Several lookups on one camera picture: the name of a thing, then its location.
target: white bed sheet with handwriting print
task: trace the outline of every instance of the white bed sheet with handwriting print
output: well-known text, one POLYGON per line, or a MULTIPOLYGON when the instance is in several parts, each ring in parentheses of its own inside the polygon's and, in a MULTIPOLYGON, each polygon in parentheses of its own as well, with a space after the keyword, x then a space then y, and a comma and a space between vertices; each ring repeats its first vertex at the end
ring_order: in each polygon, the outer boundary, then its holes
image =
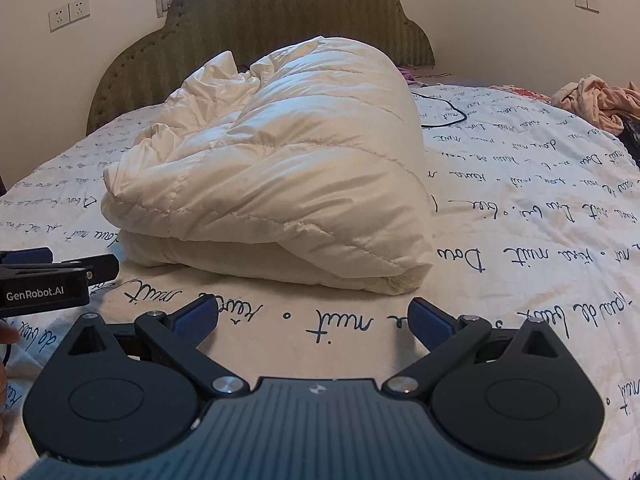
MULTIPOLYGON (((450 100, 468 120, 424 130, 438 257, 415 295, 496 326, 545 317, 606 401, 594 460, 616 480, 628 478, 640 469, 638 169, 615 138, 565 111, 484 88, 418 91, 450 100)), ((458 118, 444 102, 415 99, 425 123, 458 118)), ((0 198, 0 248, 49 246, 56 261, 122 256, 116 230, 100 214, 102 170, 155 113, 143 108, 112 121, 0 198)), ((87 309, 107 322, 130 322, 147 310, 176 310, 200 292, 217 294, 220 322, 200 349, 251 384, 260 375, 380 382, 425 353, 404 318, 414 294, 127 262, 115 283, 91 292, 87 307, 10 320, 21 339, 8 364, 0 478, 11 480, 36 460, 22 402, 87 309)))

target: white wall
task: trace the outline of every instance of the white wall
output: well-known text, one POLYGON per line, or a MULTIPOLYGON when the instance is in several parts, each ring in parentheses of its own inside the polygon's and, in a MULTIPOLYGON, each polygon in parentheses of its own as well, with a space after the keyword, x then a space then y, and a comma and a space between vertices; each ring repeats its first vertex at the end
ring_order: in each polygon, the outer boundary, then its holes
POLYGON ((0 174, 7 187, 84 136, 104 71, 164 21, 155 0, 90 0, 90 17, 50 33, 49 10, 72 1, 0 0, 0 174))
POLYGON ((424 30, 436 65, 493 84, 552 94, 590 73, 640 84, 640 0, 429 0, 424 30))

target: electrical outlet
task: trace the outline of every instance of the electrical outlet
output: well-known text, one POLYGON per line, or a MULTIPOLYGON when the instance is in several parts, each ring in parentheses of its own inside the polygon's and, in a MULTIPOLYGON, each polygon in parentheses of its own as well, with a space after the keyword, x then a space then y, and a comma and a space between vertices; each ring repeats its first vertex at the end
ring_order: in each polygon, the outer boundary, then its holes
POLYGON ((69 23, 69 6, 65 4, 62 7, 49 11, 49 31, 53 32, 57 28, 63 27, 69 23))
POLYGON ((89 14, 89 0, 78 0, 69 4, 69 16, 72 22, 85 18, 89 14))

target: green tufted headboard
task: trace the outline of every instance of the green tufted headboard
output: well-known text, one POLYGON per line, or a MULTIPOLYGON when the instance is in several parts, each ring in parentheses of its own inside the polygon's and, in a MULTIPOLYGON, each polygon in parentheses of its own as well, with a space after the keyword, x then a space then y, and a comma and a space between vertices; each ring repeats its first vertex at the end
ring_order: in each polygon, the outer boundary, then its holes
POLYGON ((87 135, 123 113, 165 101, 195 70, 230 50, 237 65, 316 36, 371 44, 396 64, 433 65, 426 34, 400 0, 173 0, 164 26, 109 66, 87 135))

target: pink blanket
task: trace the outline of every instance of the pink blanket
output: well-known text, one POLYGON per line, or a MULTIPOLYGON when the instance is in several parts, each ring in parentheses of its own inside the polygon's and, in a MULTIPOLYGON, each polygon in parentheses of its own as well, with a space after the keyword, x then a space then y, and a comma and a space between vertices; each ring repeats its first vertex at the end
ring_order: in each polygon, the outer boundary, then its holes
POLYGON ((610 87, 594 75, 582 78, 578 83, 563 86, 553 95, 551 104, 572 112, 615 136, 624 129, 620 114, 640 120, 638 86, 629 83, 628 88, 610 87))

